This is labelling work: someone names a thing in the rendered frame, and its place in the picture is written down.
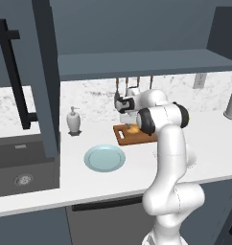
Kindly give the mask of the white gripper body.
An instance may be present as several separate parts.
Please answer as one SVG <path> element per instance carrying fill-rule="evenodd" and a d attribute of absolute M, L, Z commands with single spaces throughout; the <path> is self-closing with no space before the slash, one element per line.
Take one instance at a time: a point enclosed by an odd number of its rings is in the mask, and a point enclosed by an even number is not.
<path fill-rule="evenodd" d="M 120 115 L 120 122 L 124 124 L 136 124 L 136 112 L 128 112 Z"/>

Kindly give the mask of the brown wooden cutting board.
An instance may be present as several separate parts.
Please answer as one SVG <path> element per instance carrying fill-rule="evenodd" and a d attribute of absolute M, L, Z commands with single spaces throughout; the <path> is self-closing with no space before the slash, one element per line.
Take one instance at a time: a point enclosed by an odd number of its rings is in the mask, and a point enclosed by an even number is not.
<path fill-rule="evenodd" d="M 115 133 L 118 145 L 139 145 L 145 143 L 153 143 L 157 141 L 154 134 L 149 136 L 148 134 L 139 131 L 136 134 L 127 133 L 127 127 L 125 124 L 119 124 L 113 126 L 113 131 Z"/>

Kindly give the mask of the dark grey cabinet door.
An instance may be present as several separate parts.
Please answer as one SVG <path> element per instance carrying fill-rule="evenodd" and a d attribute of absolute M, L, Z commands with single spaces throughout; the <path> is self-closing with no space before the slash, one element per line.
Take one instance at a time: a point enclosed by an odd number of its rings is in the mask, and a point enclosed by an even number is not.
<path fill-rule="evenodd" d="M 47 158 L 59 155 L 58 50 L 50 0 L 32 0 L 41 61 L 37 116 Z"/>

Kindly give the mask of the dark grey base cabinet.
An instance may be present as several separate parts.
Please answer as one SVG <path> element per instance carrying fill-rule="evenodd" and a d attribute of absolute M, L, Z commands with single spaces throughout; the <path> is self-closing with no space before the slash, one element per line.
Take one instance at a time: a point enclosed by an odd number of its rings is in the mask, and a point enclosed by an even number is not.
<path fill-rule="evenodd" d="M 188 245 L 221 245 L 232 210 L 232 180 L 201 186 L 205 202 L 182 223 L 180 233 Z"/>
<path fill-rule="evenodd" d="M 65 208 L 0 217 L 0 245 L 72 245 Z"/>

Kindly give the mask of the pale blue round plate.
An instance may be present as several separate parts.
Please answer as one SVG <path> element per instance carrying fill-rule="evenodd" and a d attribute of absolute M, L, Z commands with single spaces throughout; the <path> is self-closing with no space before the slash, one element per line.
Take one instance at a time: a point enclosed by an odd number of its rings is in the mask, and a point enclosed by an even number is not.
<path fill-rule="evenodd" d="M 125 163 L 126 154 L 115 145 L 95 145 L 86 151 L 83 160 L 94 171 L 111 172 Z"/>

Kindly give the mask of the white soap dispenser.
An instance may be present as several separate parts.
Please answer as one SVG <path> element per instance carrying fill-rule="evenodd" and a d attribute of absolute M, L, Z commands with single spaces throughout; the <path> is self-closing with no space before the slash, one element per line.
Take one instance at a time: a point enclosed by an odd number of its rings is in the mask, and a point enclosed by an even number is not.
<path fill-rule="evenodd" d="M 66 122 L 71 136 L 81 134 L 81 116 L 77 112 L 77 107 L 71 107 L 71 111 L 66 116 Z"/>

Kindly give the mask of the grey dishwasher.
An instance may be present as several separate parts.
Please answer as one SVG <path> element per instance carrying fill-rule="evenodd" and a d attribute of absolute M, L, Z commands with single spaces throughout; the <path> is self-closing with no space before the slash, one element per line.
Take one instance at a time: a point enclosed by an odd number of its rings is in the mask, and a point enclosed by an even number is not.
<path fill-rule="evenodd" d="M 142 245 L 154 223 L 142 202 L 79 212 L 73 212 L 72 206 L 66 214 L 73 245 Z"/>

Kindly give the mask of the dark grey sink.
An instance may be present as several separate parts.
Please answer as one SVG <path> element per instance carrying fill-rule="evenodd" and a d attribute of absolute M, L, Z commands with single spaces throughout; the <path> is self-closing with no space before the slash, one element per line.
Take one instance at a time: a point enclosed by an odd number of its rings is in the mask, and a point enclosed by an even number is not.
<path fill-rule="evenodd" d="M 47 158 L 40 134 L 0 138 L 0 197 L 59 188 L 59 156 Z"/>

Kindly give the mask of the open dark grey wall cabinet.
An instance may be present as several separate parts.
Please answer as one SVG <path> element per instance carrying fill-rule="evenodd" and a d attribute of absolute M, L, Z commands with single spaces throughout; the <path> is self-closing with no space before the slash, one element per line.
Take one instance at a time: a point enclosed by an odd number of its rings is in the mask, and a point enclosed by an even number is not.
<path fill-rule="evenodd" d="M 50 0 L 62 80 L 232 71 L 232 0 Z"/>

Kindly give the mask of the grey wall socket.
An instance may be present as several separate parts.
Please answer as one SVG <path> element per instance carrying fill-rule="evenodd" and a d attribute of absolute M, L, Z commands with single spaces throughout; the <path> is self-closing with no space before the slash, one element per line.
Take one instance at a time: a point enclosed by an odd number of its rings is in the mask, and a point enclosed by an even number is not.
<path fill-rule="evenodd" d="M 194 89 L 202 89 L 204 87 L 206 77 L 207 77 L 206 73 L 196 74 L 193 88 Z"/>

